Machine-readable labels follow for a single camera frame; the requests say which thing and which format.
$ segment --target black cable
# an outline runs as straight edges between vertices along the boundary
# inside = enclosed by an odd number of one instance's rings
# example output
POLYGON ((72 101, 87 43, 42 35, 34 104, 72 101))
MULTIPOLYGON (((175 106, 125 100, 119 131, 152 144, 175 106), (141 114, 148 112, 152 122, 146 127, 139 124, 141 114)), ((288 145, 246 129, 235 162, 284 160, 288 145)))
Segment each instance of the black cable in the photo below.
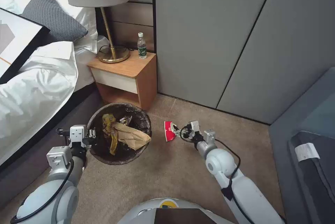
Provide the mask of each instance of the black cable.
POLYGON ((278 214, 278 215, 281 217, 281 219, 283 220, 283 222, 284 222, 285 224, 287 224, 286 219, 285 219, 283 216, 281 216, 280 214, 278 214))
POLYGON ((241 206, 238 204, 235 195, 233 194, 233 199, 235 201, 236 206, 238 207, 238 209, 241 211, 241 213, 244 215, 244 217, 251 223, 251 224, 255 224, 248 216, 247 214, 242 210, 241 206))
MULTIPOLYGON (((237 163, 237 166, 235 168, 235 170, 233 171, 233 173, 231 174, 230 178, 229 178, 229 187, 231 187, 232 183, 233 183, 233 178, 237 172, 237 170, 239 169, 240 165, 241 165, 241 158, 240 156, 238 156, 232 149, 230 149, 225 143, 223 143, 222 141, 220 140, 217 140, 215 139, 217 142, 221 143, 222 145, 224 145, 232 154, 234 154, 237 158, 238 158, 238 163, 237 163)), ((238 209, 241 211, 241 213, 244 215, 244 217, 251 223, 251 224, 255 224, 250 218, 249 216, 247 216, 247 214, 243 211, 243 209, 241 208, 241 206, 238 204, 236 198, 235 198, 235 195, 234 193, 232 194, 233 195, 233 199, 235 201, 235 204, 236 206, 238 207, 238 209)))
MULTIPOLYGON (((109 45, 103 45, 103 46, 101 46, 98 52, 100 52, 101 49, 102 49, 103 47, 109 47, 109 45)), ((130 51, 134 51, 133 48, 129 48, 129 47, 126 47, 126 46, 123 46, 123 45, 120 45, 120 46, 114 46, 114 48, 126 48, 126 49, 128 49, 128 50, 130 50, 130 51)))
POLYGON ((184 127, 180 130, 179 137, 180 137, 182 140, 184 140, 184 141, 186 141, 186 142, 188 142, 188 143, 193 143, 191 140, 184 139, 184 138, 181 136, 181 132, 182 132, 184 129, 187 129, 186 126, 184 126, 184 127))
POLYGON ((46 208, 55 198, 56 196, 59 194, 59 192, 62 190, 62 188, 64 187, 66 181, 68 180, 68 178, 70 177, 71 175, 71 172, 73 170, 73 167, 74 167, 74 161, 73 159, 70 160, 70 170, 68 172, 68 174, 66 175, 64 181, 62 182, 62 184, 59 186, 59 188, 57 189, 57 191, 51 196, 51 198, 45 202, 43 204, 43 206, 41 206, 40 208, 38 208, 37 210, 35 210, 34 212, 32 212, 31 214, 28 214, 27 216, 25 217, 22 217, 20 219, 17 219, 16 215, 10 220, 10 224, 16 224, 16 223, 20 223, 20 222, 23 222, 23 221, 26 221, 28 219, 30 219, 31 217, 33 217, 34 215, 38 214, 39 212, 41 212, 44 208, 46 208))

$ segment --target lamp stem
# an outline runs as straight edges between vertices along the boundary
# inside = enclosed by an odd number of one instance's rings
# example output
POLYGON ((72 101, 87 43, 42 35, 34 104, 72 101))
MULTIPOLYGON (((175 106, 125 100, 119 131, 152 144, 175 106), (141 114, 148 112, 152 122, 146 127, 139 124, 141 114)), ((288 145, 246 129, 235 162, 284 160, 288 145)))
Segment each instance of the lamp stem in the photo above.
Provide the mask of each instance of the lamp stem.
POLYGON ((107 22, 107 18, 106 18, 106 14, 105 14, 105 9, 104 9, 104 7, 100 7, 100 9, 101 9, 102 18, 104 19, 108 40, 109 40, 109 43, 110 43, 112 58, 116 59, 116 52, 115 52, 115 48, 114 48, 114 45, 113 45, 113 42, 112 42, 111 33, 109 31, 108 22, 107 22))

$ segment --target gray knit pillow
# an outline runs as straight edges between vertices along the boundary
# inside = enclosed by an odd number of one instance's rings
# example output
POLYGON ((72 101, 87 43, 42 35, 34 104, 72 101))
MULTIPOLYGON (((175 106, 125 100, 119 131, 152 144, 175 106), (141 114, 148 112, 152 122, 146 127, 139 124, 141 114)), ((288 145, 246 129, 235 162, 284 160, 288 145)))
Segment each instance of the gray knit pillow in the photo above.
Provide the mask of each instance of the gray knit pillow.
POLYGON ((88 33, 83 25, 62 10, 56 0, 31 0, 21 16, 50 29, 43 45, 58 41, 74 42, 88 33))

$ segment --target white duvet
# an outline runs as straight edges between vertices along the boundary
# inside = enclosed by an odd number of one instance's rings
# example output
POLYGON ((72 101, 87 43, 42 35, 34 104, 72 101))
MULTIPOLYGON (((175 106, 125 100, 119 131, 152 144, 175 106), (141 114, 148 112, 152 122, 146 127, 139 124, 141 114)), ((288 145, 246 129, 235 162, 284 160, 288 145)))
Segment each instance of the white duvet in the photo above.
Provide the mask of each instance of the white duvet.
POLYGON ((37 48, 19 74, 0 85, 0 165, 68 101, 78 78, 72 42, 37 48))

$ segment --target water bottle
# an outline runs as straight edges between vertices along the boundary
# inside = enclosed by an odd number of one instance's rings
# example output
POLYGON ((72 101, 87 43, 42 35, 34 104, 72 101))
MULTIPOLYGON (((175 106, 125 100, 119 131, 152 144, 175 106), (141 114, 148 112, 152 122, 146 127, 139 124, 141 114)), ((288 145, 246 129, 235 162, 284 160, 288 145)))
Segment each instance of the water bottle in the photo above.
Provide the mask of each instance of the water bottle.
POLYGON ((137 48, 139 50, 139 57, 140 59, 146 59, 147 58, 147 45, 146 41, 143 38, 143 33, 139 33, 139 39, 137 41, 137 48))

